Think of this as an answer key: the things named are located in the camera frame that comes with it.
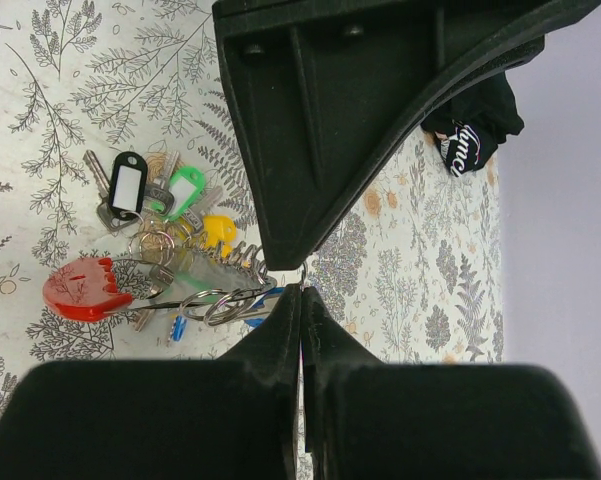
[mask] black object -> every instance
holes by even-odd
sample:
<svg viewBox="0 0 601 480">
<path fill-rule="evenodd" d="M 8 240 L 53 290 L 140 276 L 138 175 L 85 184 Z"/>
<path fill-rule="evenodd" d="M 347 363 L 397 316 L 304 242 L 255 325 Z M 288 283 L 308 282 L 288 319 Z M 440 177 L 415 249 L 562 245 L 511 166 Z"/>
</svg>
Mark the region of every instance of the black object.
<svg viewBox="0 0 601 480">
<path fill-rule="evenodd" d="M 222 84 L 267 266 L 315 251 L 427 115 L 601 0 L 220 0 Z"/>
<path fill-rule="evenodd" d="M 316 480 L 601 479 L 551 374 L 384 365 L 298 285 L 212 362 L 37 367 L 0 421 L 0 479 L 295 478 L 300 339 Z"/>
<path fill-rule="evenodd" d="M 524 122 L 503 72 L 460 92 L 421 126 L 434 135 L 447 169 L 459 177 L 484 168 L 507 135 L 520 134 Z"/>
<path fill-rule="evenodd" d="M 114 217 L 120 220 L 130 220 L 133 217 L 128 212 L 135 211 L 137 214 L 140 214 L 148 175 L 149 167 L 147 162 L 137 153 L 122 152 L 116 157 L 113 162 L 111 187 L 107 200 L 109 209 Z M 136 192 L 133 201 L 128 205 L 123 205 L 125 202 L 121 200 L 121 196 L 116 196 L 116 192 L 120 187 Z"/>
</svg>

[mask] tablecloth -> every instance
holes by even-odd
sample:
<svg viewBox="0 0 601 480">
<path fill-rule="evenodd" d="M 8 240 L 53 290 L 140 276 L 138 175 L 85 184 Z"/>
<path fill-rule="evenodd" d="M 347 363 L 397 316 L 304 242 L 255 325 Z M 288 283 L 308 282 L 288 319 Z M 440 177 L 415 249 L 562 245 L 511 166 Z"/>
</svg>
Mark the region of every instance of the tablecloth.
<svg viewBox="0 0 601 480">
<path fill-rule="evenodd" d="M 41 286 L 54 267 L 125 248 L 95 215 L 87 148 L 109 171 L 120 151 L 144 155 L 150 167 L 179 151 L 223 187 L 214 213 L 258 243 L 209 0 L 0 0 L 0 414 L 39 362 L 215 358 L 250 330 L 195 326 L 167 346 L 166 321 L 138 334 L 129 314 L 89 325 L 44 307 Z M 418 129 L 309 258 L 309 282 L 383 360 L 499 362 L 498 198 L 495 158 L 453 178 Z M 119 272 L 122 286 L 141 288 L 127 273 Z M 285 284 L 298 272 L 277 277 Z M 309 475 L 301 456 L 299 477 Z"/>
</svg>

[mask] red keychain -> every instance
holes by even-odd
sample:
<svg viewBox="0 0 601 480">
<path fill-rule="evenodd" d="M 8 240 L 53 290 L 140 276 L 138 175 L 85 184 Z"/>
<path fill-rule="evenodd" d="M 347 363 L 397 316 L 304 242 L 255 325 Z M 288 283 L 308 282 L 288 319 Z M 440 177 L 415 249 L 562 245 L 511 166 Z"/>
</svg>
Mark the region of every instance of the red keychain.
<svg viewBox="0 0 601 480">
<path fill-rule="evenodd" d="M 118 291 L 112 267 L 110 258 L 80 258 L 65 265 L 45 282 L 44 302 L 62 317 L 99 322 L 133 302 L 130 293 Z"/>
</svg>

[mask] black cloth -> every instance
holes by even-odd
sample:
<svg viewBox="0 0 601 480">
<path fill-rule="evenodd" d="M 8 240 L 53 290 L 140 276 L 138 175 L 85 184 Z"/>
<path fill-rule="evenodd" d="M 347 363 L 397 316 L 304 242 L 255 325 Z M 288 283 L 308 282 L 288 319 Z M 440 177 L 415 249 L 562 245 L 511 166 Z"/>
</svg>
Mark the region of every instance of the black cloth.
<svg viewBox="0 0 601 480">
<path fill-rule="evenodd" d="M 507 135 L 518 135 L 524 121 L 504 73 L 470 87 L 431 113 L 422 123 L 434 135 L 449 172 L 480 170 Z"/>
</svg>

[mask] black key tag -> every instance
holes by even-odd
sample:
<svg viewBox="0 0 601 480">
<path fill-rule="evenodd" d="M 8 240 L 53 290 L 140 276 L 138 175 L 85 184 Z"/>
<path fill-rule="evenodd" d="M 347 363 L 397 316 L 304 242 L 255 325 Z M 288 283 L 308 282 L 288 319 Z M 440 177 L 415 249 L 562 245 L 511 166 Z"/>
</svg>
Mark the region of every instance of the black key tag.
<svg viewBox="0 0 601 480">
<path fill-rule="evenodd" d="M 142 211 L 148 173 L 147 162 L 137 153 L 123 152 L 116 157 L 109 191 L 109 208 L 114 217 L 130 220 L 133 215 L 124 212 Z"/>
</svg>

